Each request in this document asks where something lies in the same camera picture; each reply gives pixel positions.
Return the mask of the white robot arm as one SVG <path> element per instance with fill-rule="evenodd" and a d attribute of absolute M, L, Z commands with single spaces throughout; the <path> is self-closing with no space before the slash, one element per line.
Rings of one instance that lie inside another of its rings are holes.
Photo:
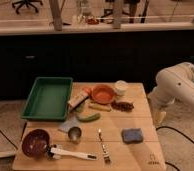
<path fill-rule="evenodd" d="M 147 95 L 155 127 L 166 116 L 164 108 L 173 104 L 176 99 L 194 110 L 194 64 L 182 62 L 164 68 L 156 74 L 155 80 L 156 86 Z"/>

